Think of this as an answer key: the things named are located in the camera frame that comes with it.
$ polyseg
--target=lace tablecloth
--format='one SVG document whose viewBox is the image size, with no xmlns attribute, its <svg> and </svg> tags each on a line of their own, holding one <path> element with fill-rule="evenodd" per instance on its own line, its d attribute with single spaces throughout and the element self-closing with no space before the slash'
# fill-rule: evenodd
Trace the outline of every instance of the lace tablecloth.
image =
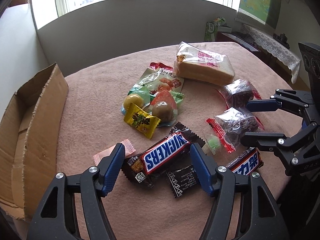
<svg viewBox="0 0 320 240">
<path fill-rule="evenodd" d="M 249 34 L 259 46 L 285 64 L 291 70 L 292 84 L 296 82 L 301 62 L 301 59 L 297 55 L 274 40 L 271 35 L 249 25 L 243 24 L 240 31 Z"/>
</svg>

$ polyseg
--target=red package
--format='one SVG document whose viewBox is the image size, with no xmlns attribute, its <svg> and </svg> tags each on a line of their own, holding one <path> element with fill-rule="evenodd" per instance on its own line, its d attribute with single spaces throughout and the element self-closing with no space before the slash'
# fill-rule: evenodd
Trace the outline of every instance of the red package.
<svg viewBox="0 0 320 240">
<path fill-rule="evenodd" d="M 218 136 L 228 153 L 234 152 L 240 145 L 245 132 L 263 132 L 264 127 L 257 117 L 246 109 L 231 107 L 221 115 L 208 118 L 207 123 Z"/>
<path fill-rule="evenodd" d="M 227 107 L 245 107 L 253 98 L 261 99 L 259 92 L 250 81 L 238 79 L 219 90 L 227 103 Z"/>
</svg>

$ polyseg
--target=bread loaf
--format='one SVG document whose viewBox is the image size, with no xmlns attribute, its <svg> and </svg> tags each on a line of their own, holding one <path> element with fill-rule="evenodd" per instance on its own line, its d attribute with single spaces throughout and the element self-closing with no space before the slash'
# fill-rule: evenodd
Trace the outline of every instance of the bread loaf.
<svg viewBox="0 0 320 240">
<path fill-rule="evenodd" d="M 174 62 L 178 77 L 209 82 L 218 86 L 232 83 L 235 71 L 226 55 L 200 50 L 182 42 Z"/>
</svg>

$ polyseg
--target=pink blanket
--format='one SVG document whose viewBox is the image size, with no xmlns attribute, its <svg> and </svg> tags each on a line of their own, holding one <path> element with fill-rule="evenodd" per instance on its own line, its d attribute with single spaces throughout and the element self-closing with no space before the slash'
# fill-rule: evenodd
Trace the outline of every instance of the pink blanket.
<svg viewBox="0 0 320 240">
<path fill-rule="evenodd" d="M 253 54 L 235 43 L 199 43 L 205 50 L 229 57 L 236 79 L 248 79 L 262 98 L 269 98 L 275 89 L 290 89 L 289 85 Z M 67 175 L 82 173 L 94 165 L 92 156 L 129 138 L 137 152 L 142 152 L 169 133 L 169 127 L 157 128 L 152 139 L 123 122 L 120 106 L 129 89 L 150 62 L 173 65 L 177 46 L 150 49 L 114 58 L 83 69 L 66 77 L 69 94 L 60 126 L 57 172 Z M 179 109 L 178 121 L 198 135 L 210 132 L 208 117 L 221 114 L 226 104 L 211 84 L 185 80 L 185 99 Z M 301 118 L 278 110 L 257 113 L 268 132 L 292 136 L 301 127 Z M 240 151 L 230 155 L 215 155 L 220 165 L 227 164 Z M 288 182 L 284 167 L 273 153 L 262 152 L 264 166 L 260 174 L 277 198 Z M 112 229 L 118 240 L 139 239 L 199 239 L 214 199 L 199 187 L 175 199 L 169 185 L 159 179 L 152 190 L 142 190 L 131 184 L 120 172 L 115 187 L 103 199 Z M 89 239 L 81 208 L 76 206 L 81 236 Z M 227 239 L 234 237 L 239 214 L 236 196 Z"/>
</svg>

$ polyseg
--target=screw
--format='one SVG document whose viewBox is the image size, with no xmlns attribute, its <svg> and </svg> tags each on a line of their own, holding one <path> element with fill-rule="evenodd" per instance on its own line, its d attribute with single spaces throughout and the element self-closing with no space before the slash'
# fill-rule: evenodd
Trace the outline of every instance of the screw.
<svg viewBox="0 0 320 240">
<path fill-rule="evenodd" d="M 293 164 L 297 164 L 298 163 L 298 159 L 297 158 L 292 158 L 291 161 L 292 161 Z"/>
<path fill-rule="evenodd" d="M 63 176 L 64 176 L 63 173 L 59 172 L 59 173 L 57 173 L 56 178 L 61 179 L 61 178 L 63 178 Z"/>
<path fill-rule="evenodd" d="M 96 166 L 92 166 L 89 168 L 89 172 L 94 173 L 98 170 L 98 168 Z"/>
<path fill-rule="evenodd" d="M 254 177 L 254 178 L 257 179 L 257 178 L 260 177 L 260 174 L 254 171 L 254 172 L 252 173 L 252 177 Z"/>
<path fill-rule="evenodd" d="M 226 171 L 227 171 L 227 168 L 224 167 L 224 166 L 219 166 L 219 167 L 218 167 L 218 171 L 220 171 L 220 172 L 226 172 Z"/>
</svg>

